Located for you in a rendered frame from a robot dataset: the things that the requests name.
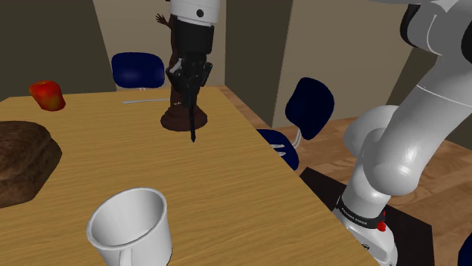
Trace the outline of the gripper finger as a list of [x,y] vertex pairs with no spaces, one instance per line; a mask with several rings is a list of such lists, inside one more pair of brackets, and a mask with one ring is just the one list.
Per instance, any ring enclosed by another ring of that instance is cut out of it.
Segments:
[[196,127],[195,127],[195,115],[194,107],[197,102],[197,95],[202,86],[205,86],[208,76],[213,68],[210,62],[206,62],[203,65],[195,67],[194,77],[192,79],[192,141],[196,141]]
[[191,80],[185,75],[182,63],[183,59],[179,58],[166,73],[168,74],[169,80],[175,90],[182,95],[182,106],[188,109],[191,141],[194,141],[194,103],[191,90]]

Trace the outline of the grey cutlery piece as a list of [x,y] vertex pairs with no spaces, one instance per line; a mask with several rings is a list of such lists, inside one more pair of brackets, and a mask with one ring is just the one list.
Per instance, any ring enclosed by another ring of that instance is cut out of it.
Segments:
[[135,104],[135,103],[161,102],[161,101],[169,101],[169,98],[156,98],[156,99],[144,99],[144,100],[123,101],[122,104]]

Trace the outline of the blue chair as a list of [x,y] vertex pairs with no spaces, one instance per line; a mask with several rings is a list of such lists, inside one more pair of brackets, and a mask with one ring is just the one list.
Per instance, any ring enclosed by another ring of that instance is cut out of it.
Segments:
[[301,139],[309,141],[324,128],[334,111],[334,105],[334,96],[324,83],[303,77],[285,107],[285,116],[297,127],[294,140],[290,141],[273,129],[257,131],[293,170],[297,170],[300,160],[296,149]]
[[472,266],[472,233],[466,238],[458,252],[457,266]]
[[164,64],[154,54],[122,52],[111,59],[113,80],[121,88],[159,88],[165,82]]

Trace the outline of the brown figure statue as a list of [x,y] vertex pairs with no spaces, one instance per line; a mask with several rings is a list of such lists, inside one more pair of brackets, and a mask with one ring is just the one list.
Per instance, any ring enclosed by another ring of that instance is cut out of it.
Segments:
[[[170,69],[179,60],[173,29],[175,15],[171,14],[167,20],[163,15],[156,14],[156,20],[158,23],[167,26],[171,32],[172,55],[169,59],[169,66],[166,68],[166,75],[168,75]],[[170,131],[190,131],[189,109],[182,106],[182,94],[175,90],[173,84],[171,84],[170,106],[161,117],[160,122],[164,128]],[[198,105],[194,106],[194,123],[195,128],[201,128],[207,124],[207,114]]]

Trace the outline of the wooden table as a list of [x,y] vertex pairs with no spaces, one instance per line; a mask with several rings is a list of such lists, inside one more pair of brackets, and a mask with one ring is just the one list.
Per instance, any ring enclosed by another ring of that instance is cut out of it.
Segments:
[[45,126],[63,155],[37,196],[0,209],[0,266],[106,266],[85,233],[107,198],[131,187],[166,197],[169,266],[378,266],[218,89],[200,91],[207,124],[191,141],[160,117],[166,89],[69,94],[58,112],[31,97],[0,120]]

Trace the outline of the red apple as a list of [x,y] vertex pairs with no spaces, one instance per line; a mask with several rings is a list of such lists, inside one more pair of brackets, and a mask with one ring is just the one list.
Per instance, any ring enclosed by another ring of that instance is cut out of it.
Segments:
[[66,106],[61,87],[54,81],[35,82],[29,87],[29,93],[43,110],[54,112]]

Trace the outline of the white mug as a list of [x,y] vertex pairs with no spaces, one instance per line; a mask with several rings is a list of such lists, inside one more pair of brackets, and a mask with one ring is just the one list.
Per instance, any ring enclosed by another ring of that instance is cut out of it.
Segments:
[[90,217],[86,235],[107,266],[167,266],[172,256],[166,198],[149,187],[105,200]]

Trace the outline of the brown bread loaf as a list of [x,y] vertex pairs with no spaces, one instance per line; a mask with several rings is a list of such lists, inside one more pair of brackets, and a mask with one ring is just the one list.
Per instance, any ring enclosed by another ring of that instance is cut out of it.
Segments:
[[0,209],[32,200],[61,157],[61,148],[44,126],[0,121]]

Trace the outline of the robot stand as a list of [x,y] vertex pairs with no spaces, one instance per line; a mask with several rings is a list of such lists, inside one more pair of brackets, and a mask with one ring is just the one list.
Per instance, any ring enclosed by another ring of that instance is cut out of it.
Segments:
[[[331,211],[346,185],[306,167],[300,178]],[[387,205],[386,224],[392,230],[398,250],[397,266],[435,266],[432,227]]]

